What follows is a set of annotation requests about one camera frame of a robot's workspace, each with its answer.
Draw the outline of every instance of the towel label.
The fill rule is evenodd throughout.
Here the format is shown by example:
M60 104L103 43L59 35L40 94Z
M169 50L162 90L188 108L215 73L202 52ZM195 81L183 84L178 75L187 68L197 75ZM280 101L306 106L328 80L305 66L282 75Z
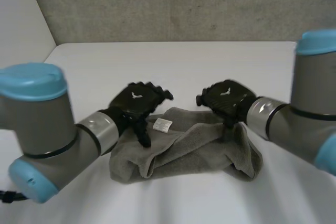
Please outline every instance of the towel label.
M168 133L170 125L172 125L172 121L168 121L165 119L158 118L156 119L153 129L157 131L162 131L164 133Z

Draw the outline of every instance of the black glove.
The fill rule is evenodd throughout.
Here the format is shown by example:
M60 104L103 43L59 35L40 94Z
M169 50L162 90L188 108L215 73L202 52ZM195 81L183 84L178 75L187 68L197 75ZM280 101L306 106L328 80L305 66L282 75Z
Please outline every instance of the black glove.
M143 147L151 147L146 118L165 99L173 100L168 90L156 87L151 82L130 83L109 104L108 110L119 111L126 118Z
M256 95L233 80L225 80L203 89L196 97L197 106L207 106L224 119L227 127L246 121L250 106L257 100Z

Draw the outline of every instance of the white tabletop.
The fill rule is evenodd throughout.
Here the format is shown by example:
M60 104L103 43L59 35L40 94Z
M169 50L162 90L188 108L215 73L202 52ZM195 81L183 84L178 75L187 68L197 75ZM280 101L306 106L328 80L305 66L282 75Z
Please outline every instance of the white tabletop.
M292 42L64 44L46 62L64 70L78 121L137 81L152 81L174 94L156 113L172 106L205 110L196 106L196 95L228 78L288 102L294 47ZM1 223L335 223L336 180L254 133L249 136L265 163L253 182L218 172L122 185L110 179L104 156L43 205L0 205ZM0 148L1 189L13 189L7 168L20 151L12 132L0 132Z

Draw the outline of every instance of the gray cloth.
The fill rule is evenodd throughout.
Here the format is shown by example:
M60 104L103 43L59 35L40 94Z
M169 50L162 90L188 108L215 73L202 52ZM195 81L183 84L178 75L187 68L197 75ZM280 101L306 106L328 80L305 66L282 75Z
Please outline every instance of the gray cloth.
M153 130L157 118L173 122L168 133ZM241 124L228 130L222 122L211 111L179 108L148 117L152 147L143 148L131 130L125 131L111 151L111 178L129 184L222 170L241 180L253 180L263 166L262 155Z

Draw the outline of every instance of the black band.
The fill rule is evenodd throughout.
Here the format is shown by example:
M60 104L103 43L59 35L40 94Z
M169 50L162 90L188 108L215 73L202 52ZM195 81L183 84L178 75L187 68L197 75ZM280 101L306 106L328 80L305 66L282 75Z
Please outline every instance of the black band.
M302 110L298 110L296 108L290 107L290 110L295 114L302 116L304 118L311 118L315 120L322 120L322 121L336 121L336 115L323 115L323 114L315 114L311 112L306 112Z
M288 104L284 103L282 105L279 105L276 107L275 110L272 111L271 115L269 115L268 119L267 119L267 123L266 123L266 135L267 135L267 138L269 139L269 126L271 125L271 121L273 119L273 117L275 116L275 114L281 110L282 108L288 106Z
M108 107L105 110L99 110L98 112L104 113L107 115L110 119L113 120L113 122L116 124L119 136L126 130L126 128L129 126L129 121L125 117L123 111L118 107Z
M88 134L91 136L93 142L95 143L95 145L96 145L96 147L97 147L98 155L100 156L100 154L101 154L101 147L100 147L100 143L99 143L98 138L96 137L96 135L94 135L94 134L92 133L92 131L90 131L88 128L86 128L86 127L85 127L84 125L82 125L82 124L79 124L79 123L78 123L78 124L76 124L76 126L79 127L80 129L84 130L86 133L88 133Z
M67 150L69 150L71 147L73 147L73 145L75 144L75 142L77 141L78 138L78 131L76 131L76 135L73 138L73 140L68 143L66 146L62 147L61 149L58 149L56 151L53 152L48 152L45 154L30 154L30 153L23 153L25 156L29 157L29 158L34 158L34 159L42 159L42 158L49 158L49 157L54 157L57 156L63 152L66 152Z

